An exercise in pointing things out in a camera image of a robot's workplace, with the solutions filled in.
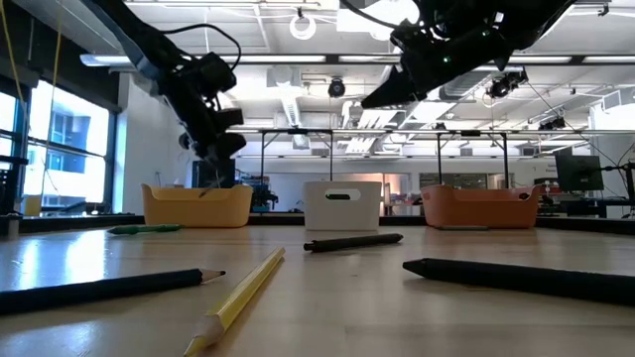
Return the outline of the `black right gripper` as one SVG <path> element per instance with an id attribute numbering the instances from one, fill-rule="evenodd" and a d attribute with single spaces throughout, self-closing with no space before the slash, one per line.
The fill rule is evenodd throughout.
<path id="1" fill-rule="evenodd" d="M 493 63 L 502 71 L 516 51 L 516 28 L 478 19 L 455 32 L 436 35 L 436 27 L 418 28 L 406 21 L 391 34 L 401 50 L 388 78 L 364 99 L 365 107 L 388 107 L 424 100 L 428 92 L 479 66 Z"/>

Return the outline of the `grey crayon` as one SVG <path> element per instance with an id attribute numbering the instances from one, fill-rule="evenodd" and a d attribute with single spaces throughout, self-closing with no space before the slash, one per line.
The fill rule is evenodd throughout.
<path id="1" fill-rule="evenodd" d="M 205 197 L 209 192 L 213 189 L 221 188 L 221 179 L 220 177 L 216 177 L 214 180 L 210 181 L 208 186 L 200 193 L 199 198 Z"/>

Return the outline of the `green pen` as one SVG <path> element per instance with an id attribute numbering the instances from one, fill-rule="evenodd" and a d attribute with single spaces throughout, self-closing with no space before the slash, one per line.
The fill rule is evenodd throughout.
<path id="1" fill-rule="evenodd" d="M 113 235 L 135 235 L 139 233 L 150 232 L 174 232 L 183 228 L 178 224 L 166 224 L 166 225 L 129 225 L 129 226 L 117 226 L 108 230 L 108 233 Z"/>

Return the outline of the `black pen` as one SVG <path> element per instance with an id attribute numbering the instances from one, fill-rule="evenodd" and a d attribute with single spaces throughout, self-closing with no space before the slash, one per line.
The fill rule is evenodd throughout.
<path id="1" fill-rule="evenodd" d="M 399 243 L 403 236 L 398 233 L 377 234 L 329 240 L 313 240 L 304 244 L 304 250 L 313 253 L 331 252 L 359 247 L 390 245 Z"/>
<path id="2" fill-rule="evenodd" d="M 635 306 L 635 277 L 423 258 L 402 267 L 429 280 Z"/>

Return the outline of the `yellow pencil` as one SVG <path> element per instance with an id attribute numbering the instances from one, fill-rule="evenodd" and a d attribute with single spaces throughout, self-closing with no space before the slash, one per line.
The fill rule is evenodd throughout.
<path id="1" fill-rule="evenodd" d="M 198 330 L 184 352 L 184 357 L 195 357 L 223 337 L 244 307 L 281 263 L 285 253 L 283 247 L 274 249 L 260 265 L 244 277 L 219 307 L 210 309 L 204 314 Z"/>

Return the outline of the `black pencil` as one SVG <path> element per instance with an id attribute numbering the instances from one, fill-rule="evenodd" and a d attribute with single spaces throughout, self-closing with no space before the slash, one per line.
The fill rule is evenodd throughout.
<path id="1" fill-rule="evenodd" d="M 0 292 L 0 315 L 18 314 L 88 302 L 127 298 L 199 286 L 225 271 L 191 269 L 87 283 Z"/>

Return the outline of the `black computer monitor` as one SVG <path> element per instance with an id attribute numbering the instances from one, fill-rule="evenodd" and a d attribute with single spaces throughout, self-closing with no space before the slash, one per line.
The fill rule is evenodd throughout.
<path id="1" fill-rule="evenodd" d="M 604 189 L 600 158 L 597 156 L 556 156 L 556 166 L 562 191 Z"/>
<path id="2" fill-rule="evenodd" d="M 210 164 L 204 161 L 192 163 L 191 186 L 196 188 L 233 188 L 235 185 L 235 161 Z"/>

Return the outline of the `yellow plastic bin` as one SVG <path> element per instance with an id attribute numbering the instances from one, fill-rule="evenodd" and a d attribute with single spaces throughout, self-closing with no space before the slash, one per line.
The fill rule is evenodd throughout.
<path id="1" fill-rule="evenodd" d="M 149 225 L 186 228 L 239 228 L 247 224 L 253 188 L 157 187 L 141 184 L 144 219 Z"/>

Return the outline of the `overhead LED light bar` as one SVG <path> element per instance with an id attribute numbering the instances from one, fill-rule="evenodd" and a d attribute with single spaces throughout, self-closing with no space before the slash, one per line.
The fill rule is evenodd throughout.
<path id="1" fill-rule="evenodd" d="M 86 66 L 124 66 L 131 61 L 125 56 L 115 55 L 81 55 L 80 61 Z M 399 55 L 370 54 L 370 55 L 243 55 L 241 63 L 261 64 L 330 64 L 347 65 L 357 64 L 396 64 L 400 61 Z M 522 55 L 512 56 L 509 64 L 557 66 L 557 65 L 635 65 L 635 56 L 611 55 L 611 56 L 538 56 Z"/>

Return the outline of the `large window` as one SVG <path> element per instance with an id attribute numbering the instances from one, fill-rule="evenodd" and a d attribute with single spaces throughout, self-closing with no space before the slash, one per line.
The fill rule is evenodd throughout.
<path id="1" fill-rule="evenodd" d="M 111 111 L 39 81 L 0 81 L 0 214 L 95 215 L 112 211 Z"/>

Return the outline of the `orange plastic bin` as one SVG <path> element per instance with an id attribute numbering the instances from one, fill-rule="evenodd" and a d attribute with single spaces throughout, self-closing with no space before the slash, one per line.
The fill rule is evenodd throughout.
<path id="1" fill-rule="evenodd" d="M 535 226 L 540 188 L 456 189 L 431 185 L 421 189 L 430 226 L 529 229 Z"/>

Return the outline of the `white plastic bin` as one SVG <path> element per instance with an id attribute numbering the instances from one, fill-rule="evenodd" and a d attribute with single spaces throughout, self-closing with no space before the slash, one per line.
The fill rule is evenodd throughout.
<path id="1" fill-rule="evenodd" d="M 305 227 L 313 231 L 375 231 L 382 184 L 310 181 L 304 185 Z"/>

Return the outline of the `black background workstation frame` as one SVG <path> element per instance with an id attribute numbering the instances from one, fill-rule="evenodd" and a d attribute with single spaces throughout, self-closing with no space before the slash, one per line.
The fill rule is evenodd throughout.
<path id="1" fill-rule="evenodd" d="M 329 136 L 329 140 L 325 143 L 327 148 L 329 149 L 329 153 L 326 156 L 328 158 L 328 173 L 329 179 L 333 180 L 333 147 L 334 147 L 334 137 L 336 134 L 346 134 L 346 135 L 389 135 L 389 134 L 409 134 L 409 135 L 434 135 L 435 141 L 437 143 L 436 150 L 436 158 L 438 163 L 438 174 L 440 176 L 440 181 L 443 181 L 443 164 L 442 164 L 442 137 L 444 135 L 449 135 L 454 137 L 458 135 L 460 138 L 478 138 L 481 136 L 486 136 L 490 140 L 495 141 L 495 137 L 499 136 L 502 140 L 502 151 L 503 151 L 503 175 L 504 175 L 504 186 L 506 188 L 510 187 L 509 180 L 509 158 L 508 158 L 508 135 L 509 133 L 506 131 L 496 131 L 496 130 L 389 130 L 389 129 L 355 129 L 355 130 L 346 130 L 346 129 L 307 129 L 307 128 L 290 128 L 290 129 L 257 129 L 256 132 L 261 136 L 261 153 L 260 153 L 260 175 L 264 174 L 265 169 L 265 150 L 269 143 L 266 141 L 266 136 L 269 133 L 274 134 L 278 137 L 280 134 L 287 134 L 290 136 L 293 135 L 303 135 L 308 136 L 310 134 L 315 134 L 318 137 L 320 134 L 325 134 Z"/>

